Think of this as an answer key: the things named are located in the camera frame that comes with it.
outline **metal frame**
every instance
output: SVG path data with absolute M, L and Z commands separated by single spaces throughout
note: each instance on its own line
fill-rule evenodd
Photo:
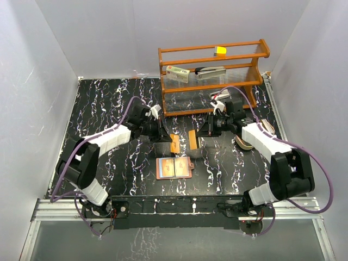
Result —
M 271 105 L 276 117 L 276 121 L 279 127 L 279 131 L 283 139 L 287 139 L 284 127 L 279 116 L 279 112 L 274 100 L 273 90 L 271 84 L 269 82 L 269 78 L 267 75 L 263 75 L 264 83 L 266 86 L 267 93 L 270 97 Z M 309 209 L 319 209 L 318 202 L 315 197 L 295 197 L 292 198 L 296 203 L 301 206 L 305 206 Z M 276 211 L 276 219 L 312 219 L 313 225 L 316 231 L 316 235 L 318 237 L 319 244 L 321 246 L 322 253 L 324 255 L 325 260 L 334 261 L 334 253 L 331 248 L 330 241 L 328 239 L 325 226 L 323 223 L 322 215 L 320 214 L 308 214 L 305 213 L 298 208 L 294 207 L 288 201 L 281 201 L 274 203 L 274 208 Z M 249 220 L 253 219 L 253 217 L 239 217 L 239 220 Z M 92 219 L 93 221 L 105 221 L 109 222 L 110 219 Z M 23 251 L 21 254 L 20 261 L 30 260 L 33 249 L 35 246 L 35 242 L 38 236 L 38 232 L 40 229 L 41 221 L 82 221 L 78 212 L 75 208 L 73 200 L 59 200 L 56 203 L 50 203 L 49 200 L 39 200 L 36 208 L 34 210 L 32 222 L 29 228 L 29 232 L 26 238 L 26 242 L 24 243 Z

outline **wooden frame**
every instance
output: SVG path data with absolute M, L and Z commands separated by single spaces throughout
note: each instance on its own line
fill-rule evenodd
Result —
M 163 53 L 170 53 L 170 52 L 185 52 L 185 51 L 194 51 L 194 50 L 200 50 L 200 49 L 213 49 L 215 46 L 222 46 L 222 47 L 237 47 L 237 46 L 250 46 L 255 45 L 256 50 L 254 53 L 247 53 L 247 54 L 238 54 L 238 55 L 230 55 L 225 57 L 207 57 L 207 58 L 196 58 L 196 59 L 184 59 L 184 60 L 168 60 L 163 61 Z M 187 114 L 196 114 L 196 113 L 206 113 L 209 111 L 212 111 L 212 109 L 197 109 L 197 110 L 188 110 L 188 111 L 175 111 L 175 112 L 168 112 L 166 109 L 166 101 L 165 101 L 165 94 L 170 93 L 176 93 L 176 92 L 187 92 L 187 91 L 197 91 L 197 90 L 209 90 L 209 89 L 218 89 L 218 88 L 224 88 L 226 86 L 237 86 L 237 87 L 244 87 L 246 94 L 248 96 L 248 99 L 251 102 L 252 107 L 254 108 L 256 106 L 256 100 L 254 98 L 254 95 L 252 93 L 252 87 L 254 85 L 259 85 L 263 82 L 263 79 L 259 73 L 258 70 L 258 59 L 259 58 L 268 58 L 270 55 L 270 50 L 265 42 L 265 40 L 260 39 L 259 41 L 251 41 L 251 42 L 237 42 L 237 43 L 224 43 L 224 44 L 218 44 L 218 45 L 205 45 L 205 46 L 193 46 L 193 47 L 181 47 L 181 48 L 170 48 L 170 49 L 161 49 L 158 48 L 158 58 L 159 58 L 159 71 L 160 71 L 160 78 L 161 78 L 161 88 L 162 88 L 162 100 L 163 100 L 163 111 L 164 116 L 177 116 L 177 115 L 187 115 Z M 183 87 L 175 87 L 173 88 L 173 84 L 171 84 L 171 87 L 166 87 L 166 71 L 163 70 L 163 66 L 168 65 L 177 65 L 180 67 L 180 65 L 186 65 L 186 64 L 195 64 L 195 63 L 216 63 L 214 66 L 221 66 L 218 64 L 220 61 L 228 61 L 228 60 L 240 60 L 240 59 L 251 59 L 250 63 L 241 63 L 241 64 L 230 64 L 230 65 L 224 65 L 224 67 L 231 73 L 233 70 L 238 69 L 244 69 L 247 68 L 247 72 L 245 77 L 242 77 L 244 80 L 241 81 L 233 81 L 230 83 L 218 83 L 218 84 L 210 84 L 210 85 L 190 85 L 187 84 L 187 86 Z M 190 70 L 190 72 L 194 72 L 195 68 L 187 69 Z

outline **wooden shelf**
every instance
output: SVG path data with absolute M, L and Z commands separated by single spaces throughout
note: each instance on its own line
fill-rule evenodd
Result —
M 215 46 L 223 46 L 227 48 L 226 57 L 213 56 Z M 233 85 L 243 87 L 253 107 L 256 101 L 252 94 L 252 87 L 262 83 L 263 79 L 258 71 L 258 59 L 267 58 L 270 55 L 269 48 L 263 39 L 253 42 L 225 43 L 218 45 L 205 45 L 195 47 L 181 47 L 170 49 L 158 49 L 159 67 L 161 75 L 161 87 L 163 98 L 163 111 L 165 116 L 186 115 L 195 113 L 205 113 L 211 111 L 211 108 L 202 108 L 195 110 L 178 110 L 167 111 L 166 107 L 171 106 L 171 100 L 166 100 L 168 94 L 183 94 L 195 91 L 211 91 Z M 243 60 L 244 63 L 224 64 L 221 63 L 229 60 Z M 226 74 L 224 76 L 198 80 L 194 74 L 195 68 L 187 68 L 187 64 L 208 63 L 209 66 L 224 66 Z M 190 70 L 189 82 L 180 83 L 175 80 L 167 79 L 164 66 L 177 65 L 178 67 Z

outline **yellow cube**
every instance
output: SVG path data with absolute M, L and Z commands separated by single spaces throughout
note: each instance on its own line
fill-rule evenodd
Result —
M 226 56 L 227 50 L 224 47 L 216 46 L 214 49 L 214 56 L 224 57 Z

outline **black marble table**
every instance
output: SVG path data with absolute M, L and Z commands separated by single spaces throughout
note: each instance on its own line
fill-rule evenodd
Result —
M 253 91 L 258 104 L 256 113 L 268 119 L 280 136 L 266 87 L 254 86 Z M 82 80 L 65 138 L 72 134 L 91 135 L 119 122 L 134 95 L 149 105 L 162 105 L 158 78 Z M 194 103 L 188 103 L 187 108 L 193 109 Z M 232 133 L 204 138 L 201 149 L 190 150 L 188 131 L 199 128 L 204 117 L 204 114 L 197 114 L 164 119 L 168 133 L 180 137 L 179 156 L 190 156 L 195 164 L 192 178 L 156 180 L 156 158 L 170 157 L 170 144 L 152 144 L 142 136 L 101 156 L 97 179 L 112 196 L 241 195 L 265 183 L 269 177 L 266 159 L 255 150 L 242 151 Z M 52 188 L 57 180 L 55 176 Z M 63 182 L 59 194 L 73 189 L 68 182 Z

